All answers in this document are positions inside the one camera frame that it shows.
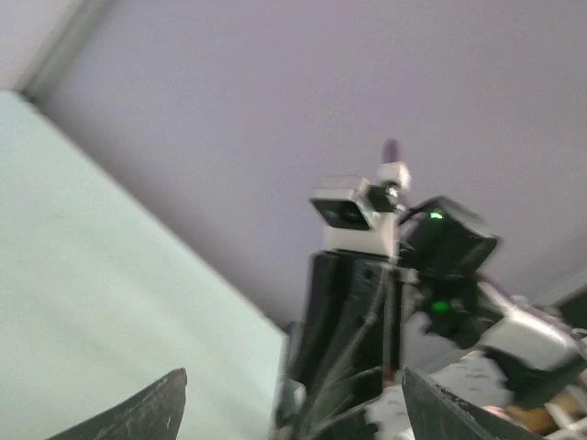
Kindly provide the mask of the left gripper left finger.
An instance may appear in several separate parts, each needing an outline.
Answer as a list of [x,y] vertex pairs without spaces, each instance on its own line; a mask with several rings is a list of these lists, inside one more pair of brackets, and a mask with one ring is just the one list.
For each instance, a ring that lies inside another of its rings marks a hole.
[[187,373],[177,368],[118,405],[50,440],[174,440],[186,404]]

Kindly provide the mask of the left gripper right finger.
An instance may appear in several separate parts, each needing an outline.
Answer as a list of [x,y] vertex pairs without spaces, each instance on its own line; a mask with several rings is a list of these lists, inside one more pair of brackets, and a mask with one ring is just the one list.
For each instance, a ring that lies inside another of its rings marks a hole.
[[428,375],[405,368],[404,402],[416,439],[524,440],[541,436],[456,396]]

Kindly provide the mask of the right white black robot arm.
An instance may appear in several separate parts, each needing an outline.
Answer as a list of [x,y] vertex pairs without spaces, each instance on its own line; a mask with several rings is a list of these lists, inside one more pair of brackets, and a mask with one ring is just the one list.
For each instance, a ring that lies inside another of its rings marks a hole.
[[404,326],[472,348],[496,366],[513,403],[550,401],[586,367],[585,326],[500,290],[480,266],[499,238],[445,196],[403,208],[381,187],[321,190],[326,222],[311,259],[305,324],[284,378],[282,439],[376,439],[367,409],[391,387],[403,394],[416,439],[529,439],[530,430],[402,362]]

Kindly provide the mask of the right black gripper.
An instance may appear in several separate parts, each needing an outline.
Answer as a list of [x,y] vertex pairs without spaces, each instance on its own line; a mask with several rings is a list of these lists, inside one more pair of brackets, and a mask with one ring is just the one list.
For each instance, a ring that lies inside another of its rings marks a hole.
[[279,438],[328,439],[356,428],[364,407],[394,384],[413,314],[461,348],[489,325],[477,271],[499,237],[443,196],[405,208],[398,221],[395,260],[325,249],[312,257],[305,324],[285,373],[305,398],[282,394]]

